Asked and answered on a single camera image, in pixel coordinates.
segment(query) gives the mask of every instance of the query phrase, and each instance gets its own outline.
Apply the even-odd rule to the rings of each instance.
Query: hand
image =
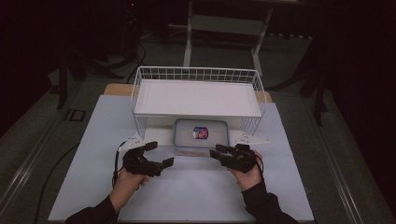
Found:
[[[259,165],[262,165],[262,155],[255,150],[253,151],[260,158],[257,159],[257,162],[259,163]],[[250,189],[251,187],[262,182],[262,173],[257,165],[255,165],[250,171],[245,174],[233,169],[229,169],[229,171],[235,176],[236,181],[238,182],[238,185],[242,191]]]
[[[146,175],[133,175],[122,168],[116,184],[109,195],[116,213],[128,203],[128,200],[137,190],[139,184],[145,186],[147,182],[149,182],[149,178]]]

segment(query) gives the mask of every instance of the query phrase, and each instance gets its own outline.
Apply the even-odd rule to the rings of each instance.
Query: white wire basket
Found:
[[[145,138],[149,116],[137,115],[135,111],[139,96],[142,94],[141,84],[144,80],[250,84],[254,90],[255,100],[257,101],[257,106],[261,115],[255,118],[241,118],[242,129],[245,134],[253,135],[255,133],[265,111],[266,97],[260,74],[256,70],[209,67],[141,66],[136,71],[131,97],[131,107],[137,132],[143,138]]]

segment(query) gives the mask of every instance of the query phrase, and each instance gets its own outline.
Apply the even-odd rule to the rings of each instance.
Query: white shelf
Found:
[[[143,79],[134,115],[260,118],[251,84]]]

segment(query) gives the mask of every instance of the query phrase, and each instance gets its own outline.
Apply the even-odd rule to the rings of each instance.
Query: white tabletop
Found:
[[[136,133],[129,96],[102,95],[93,111],[49,220],[62,221],[95,206],[111,191],[115,152]],[[252,148],[263,155],[264,178],[281,209],[297,220],[313,220],[289,142],[275,104],[267,104],[257,136],[271,143]],[[146,152],[152,161],[174,157],[173,149]],[[175,157],[174,166],[152,177],[121,209],[119,221],[249,222],[234,177],[210,158]]]

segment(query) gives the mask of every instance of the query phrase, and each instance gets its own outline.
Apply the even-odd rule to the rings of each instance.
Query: black sleeve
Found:
[[[253,186],[242,191],[247,211],[256,218],[258,224],[295,224],[294,218],[283,213],[275,194],[268,193],[265,183]]]
[[[75,213],[66,220],[66,224],[111,224],[117,219],[116,211],[110,198],[107,196],[95,207],[87,207]]]

